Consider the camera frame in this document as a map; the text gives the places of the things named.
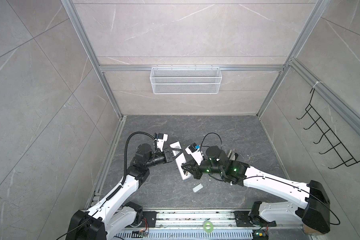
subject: white wire basket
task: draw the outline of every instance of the white wire basket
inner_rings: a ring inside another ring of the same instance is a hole
[[[150,80],[154,94],[218,93],[221,71],[218,67],[154,67]]]

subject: gray marble floor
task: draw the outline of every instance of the gray marble floor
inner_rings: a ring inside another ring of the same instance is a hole
[[[179,141],[183,148],[192,142],[200,144],[205,134],[216,132],[223,140],[223,150],[235,150],[240,155],[239,161],[285,177],[256,116],[127,116],[102,196],[121,179],[125,141],[135,131],[145,131],[152,135],[155,132],[166,133],[168,141],[164,146]],[[136,147],[141,143],[153,142],[143,135],[133,136],[129,142],[128,165]],[[214,144],[220,145],[218,137],[208,135],[204,145]],[[191,159],[190,155],[186,154],[185,157],[187,161]],[[199,183],[204,187],[194,193],[192,188]],[[239,185],[230,186],[208,175],[203,175],[200,180],[182,180],[173,162],[150,168],[146,182],[127,201],[133,201],[144,208],[251,208],[253,202],[259,200],[282,201],[264,191]]]

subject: small white debris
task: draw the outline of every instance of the small white debris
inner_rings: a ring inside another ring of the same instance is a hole
[[[199,184],[197,185],[196,187],[194,187],[192,190],[193,192],[197,192],[198,190],[202,189],[203,188],[203,185],[202,184]]]

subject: black wire hook rack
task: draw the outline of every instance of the black wire hook rack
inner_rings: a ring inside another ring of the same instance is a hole
[[[312,88],[311,91],[309,92],[309,93],[312,93],[311,99],[309,100],[308,106],[305,108],[305,113],[304,113],[304,115],[303,115],[301,118],[297,118],[297,119],[300,120],[300,119],[302,119],[306,114],[308,114],[308,115],[311,117],[311,119],[313,120],[313,123],[312,123],[312,125],[311,125],[310,127],[308,127],[308,128],[305,128],[305,127],[304,127],[304,130],[308,130],[308,129],[310,129],[312,126],[316,125],[316,126],[320,129],[320,131],[321,131],[321,133],[322,133],[321,138],[319,139],[319,141],[318,141],[318,142],[313,142],[313,143],[314,143],[314,144],[318,144],[318,143],[322,140],[322,138],[325,137],[325,138],[327,139],[327,141],[329,142],[329,144],[331,145],[331,148],[330,148],[330,149],[328,149],[326,152],[323,152],[323,153],[319,152],[319,154],[326,154],[327,152],[329,152],[329,151],[331,151],[331,150],[333,149],[333,150],[337,153],[337,155],[340,157],[342,163],[339,164],[339,165],[337,165],[337,166],[335,166],[335,167],[328,167],[329,169],[335,169],[336,167],[340,167],[341,165],[345,165],[345,166],[349,167],[349,166],[352,166],[352,165],[354,165],[354,164],[356,164],[356,163],[359,163],[360,160],[357,161],[357,160],[352,156],[352,154],[351,154],[351,153],[349,152],[349,150],[345,147],[345,145],[342,143],[342,141],[337,137],[337,135],[335,134],[335,132],[332,131],[332,129],[329,127],[329,125],[326,123],[326,121],[321,117],[321,115],[320,115],[320,114],[316,111],[316,109],[311,105],[312,97],[313,97],[314,92],[315,92],[315,89]],[[316,120],[315,120],[315,119],[312,117],[312,115],[309,113],[310,110],[313,110],[313,111],[319,116]],[[317,121],[319,121],[320,119],[321,119],[322,122],[328,127],[328,130],[323,131],[323,129],[317,124]],[[338,140],[338,143],[337,143],[337,144],[334,145],[334,144],[329,140],[329,137],[327,136],[327,134],[330,134],[330,133],[332,133],[332,134],[336,137],[336,139]],[[348,152],[348,154],[351,156],[351,158],[348,159],[348,160],[346,160],[346,161],[344,161],[344,159],[340,156],[339,152],[338,152],[337,149],[336,149],[337,146],[343,146],[344,149],[345,149],[345,150]]]

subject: green tape roll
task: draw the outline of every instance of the green tape roll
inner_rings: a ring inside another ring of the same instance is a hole
[[[204,221],[204,223],[203,223],[203,229],[204,229],[204,231],[205,231],[206,233],[211,233],[211,232],[213,231],[213,224],[212,224],[212,222],[211,222],[211,221],[208,221],[208,220]]]

